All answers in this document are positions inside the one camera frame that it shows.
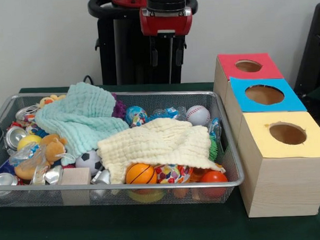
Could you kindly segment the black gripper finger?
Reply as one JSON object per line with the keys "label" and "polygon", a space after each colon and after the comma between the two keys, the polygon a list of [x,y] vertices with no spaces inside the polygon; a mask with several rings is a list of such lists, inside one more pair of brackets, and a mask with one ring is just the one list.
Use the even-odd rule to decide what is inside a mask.
{"label": "black gripper finger", "polygon": [[151,66],[158,66],[158,50],[155,44],[154,36],[150,36],[150,60]]}
{"label": "black gripper finger", "polygon": [[183,64],[183,54],[184,54],[184,37],[177,36],[176,37],[176,52],[175,52],[175,59],[176,59],[176,66],[181,66]]}

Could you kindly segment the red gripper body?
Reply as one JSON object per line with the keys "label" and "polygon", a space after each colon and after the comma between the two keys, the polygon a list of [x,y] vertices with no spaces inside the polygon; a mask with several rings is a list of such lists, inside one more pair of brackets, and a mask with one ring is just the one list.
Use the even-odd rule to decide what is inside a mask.
{"label": "red gripper body", "polygon": [[185,36],[192,25],[192,10],[185,7],[175,12],[155,12],[140,9],[141,31],[145,36],[158,36],[169,33],[175,36]]}

